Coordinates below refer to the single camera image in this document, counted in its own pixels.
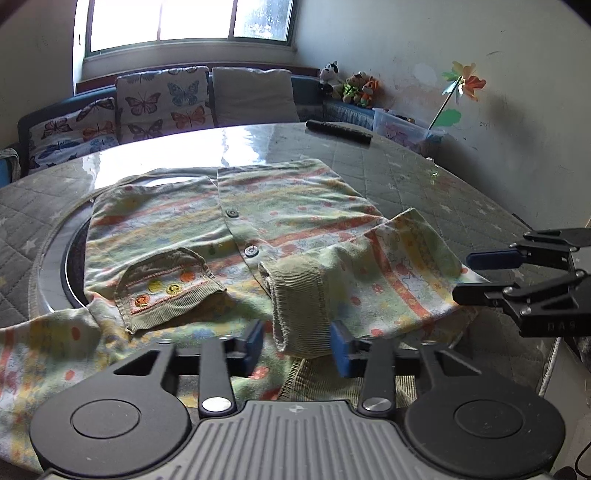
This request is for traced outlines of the black white plush cow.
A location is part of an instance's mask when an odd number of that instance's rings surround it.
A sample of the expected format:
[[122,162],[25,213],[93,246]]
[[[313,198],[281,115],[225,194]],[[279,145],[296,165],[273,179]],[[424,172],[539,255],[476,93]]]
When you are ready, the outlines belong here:
[[329,62],[320,71],[318,75],[318,83],[322,94],[329,96],[335,100],[342,99],[342,80],[339,77],[338,62]]

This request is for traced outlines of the upright butterfly cushion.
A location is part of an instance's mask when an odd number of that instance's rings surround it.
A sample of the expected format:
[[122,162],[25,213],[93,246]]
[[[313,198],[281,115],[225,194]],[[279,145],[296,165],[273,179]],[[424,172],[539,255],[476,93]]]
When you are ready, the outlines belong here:
[[122,144],[214,126],[205,66],[120,76],[115,90]]

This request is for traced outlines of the blue grey cloth on sofa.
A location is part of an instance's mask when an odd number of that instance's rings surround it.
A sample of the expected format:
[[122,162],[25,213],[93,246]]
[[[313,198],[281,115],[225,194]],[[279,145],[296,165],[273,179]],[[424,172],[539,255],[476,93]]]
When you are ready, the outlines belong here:
[[0,187],[3,188],[21,178],[21,165],[18,152],[14,148],[0,151]]

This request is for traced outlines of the plain beige cushion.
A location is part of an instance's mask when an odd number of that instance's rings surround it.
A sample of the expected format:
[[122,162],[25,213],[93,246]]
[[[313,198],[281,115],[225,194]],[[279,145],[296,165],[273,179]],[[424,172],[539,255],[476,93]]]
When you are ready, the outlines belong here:
[[219,127],[300,121],[288,70],[215,67],[211,80]]

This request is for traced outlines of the orange plush toy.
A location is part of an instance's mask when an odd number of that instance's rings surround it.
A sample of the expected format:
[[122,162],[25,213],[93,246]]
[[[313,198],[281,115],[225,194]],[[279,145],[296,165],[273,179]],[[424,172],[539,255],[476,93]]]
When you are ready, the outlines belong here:
[[377,78],[371,77],[362,88],[362,97],[360,97],[360,106],[370,108],[373,106],[374,97],[379,90],[380,82]]

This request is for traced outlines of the lying butterfly cushion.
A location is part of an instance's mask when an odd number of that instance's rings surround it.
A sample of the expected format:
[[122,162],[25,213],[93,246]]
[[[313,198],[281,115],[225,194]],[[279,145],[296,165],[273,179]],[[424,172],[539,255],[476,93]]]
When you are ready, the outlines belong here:
[[118,145],[115,99],[95,100],[80,110],[44,120],[29,130],[29,172]]

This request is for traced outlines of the colourful paper pinwheel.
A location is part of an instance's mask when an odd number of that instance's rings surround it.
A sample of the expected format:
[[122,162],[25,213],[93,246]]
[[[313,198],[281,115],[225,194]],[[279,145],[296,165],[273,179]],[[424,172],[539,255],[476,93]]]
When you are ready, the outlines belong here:
[[458,61],[452,62],[450,70],[442,74],[448,82],[447,88],[442,92],[443,103],[431,120],[428,129],[452,127],[462,119],[460,101],[468,98],[478,102],[478,93],[487,86],[487,81],[477,75],[475,63],[462,64]]

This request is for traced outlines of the brown plush toy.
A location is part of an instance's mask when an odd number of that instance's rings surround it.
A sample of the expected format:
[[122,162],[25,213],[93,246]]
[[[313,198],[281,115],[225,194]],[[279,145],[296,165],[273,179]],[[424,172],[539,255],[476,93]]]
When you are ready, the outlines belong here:
[[358,72],[346,78],[342,84],[342,102],[346,104],[358,104],[363,95],[363,85],[367,83],[369,76],[365,72]]

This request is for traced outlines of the window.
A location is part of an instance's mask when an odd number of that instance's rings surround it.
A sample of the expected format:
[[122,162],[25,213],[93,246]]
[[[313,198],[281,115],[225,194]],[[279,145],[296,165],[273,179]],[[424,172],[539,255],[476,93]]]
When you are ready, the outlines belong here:
[[294,1],[91,1],[87,51],[173,41],[290,41]]

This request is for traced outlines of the green patterned child jacket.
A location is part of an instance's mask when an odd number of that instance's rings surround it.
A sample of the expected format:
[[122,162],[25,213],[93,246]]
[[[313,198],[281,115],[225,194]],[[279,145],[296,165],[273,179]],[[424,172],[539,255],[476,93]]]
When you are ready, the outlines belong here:
[[197,347],[256,321],[263,353],[233,381],[238,400],[356,400],[329,325],[453,344],[477,315],[453,288],[476,280],[421,213],[385,217],[315,159],[120,184],[93,207],[87,305],[1,332],[1,457],[36,469],[35,409],[140,348]]

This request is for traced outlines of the clear plastic storage box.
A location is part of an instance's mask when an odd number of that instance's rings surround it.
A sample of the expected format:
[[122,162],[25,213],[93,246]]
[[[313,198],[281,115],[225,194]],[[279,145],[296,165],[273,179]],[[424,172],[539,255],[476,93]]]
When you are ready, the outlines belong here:
[[373,132],[425,157],[434,156],[446,136],[442,129],[429,129],[382,108],[374,108]]

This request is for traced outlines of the black remote control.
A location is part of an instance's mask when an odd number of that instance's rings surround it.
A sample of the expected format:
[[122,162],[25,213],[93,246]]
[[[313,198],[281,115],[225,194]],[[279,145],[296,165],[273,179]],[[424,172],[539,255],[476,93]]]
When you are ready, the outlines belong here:
[[344,139],[346,141],[352,141],[361,145],[370,145],[372,143],[373,135],[356,130],[351,127],[342,125],[336,125],[331,122],[318,121],[310,119],[305,122],[308,130],[315,133],[329,135],[335,138]]

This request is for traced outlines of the round black induction hob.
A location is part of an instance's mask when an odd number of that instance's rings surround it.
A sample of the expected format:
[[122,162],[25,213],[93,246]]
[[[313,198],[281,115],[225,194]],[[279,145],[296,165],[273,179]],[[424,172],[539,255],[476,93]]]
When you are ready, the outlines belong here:
[[90,219],[87,219],[70,239],[62,256],[60,280],[64,294],[74,308],[82,308],[89,301],[84,293],[86,239]]

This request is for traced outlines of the blue sofa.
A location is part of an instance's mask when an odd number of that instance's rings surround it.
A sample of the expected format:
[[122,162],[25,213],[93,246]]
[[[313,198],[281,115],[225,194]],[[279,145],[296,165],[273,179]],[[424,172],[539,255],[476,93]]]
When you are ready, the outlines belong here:
[[1,183],[135,141],[310,119],[370,128],[374,112],[286,69],[191,66],[122,75],[23,117],[18,141],[1,152]]

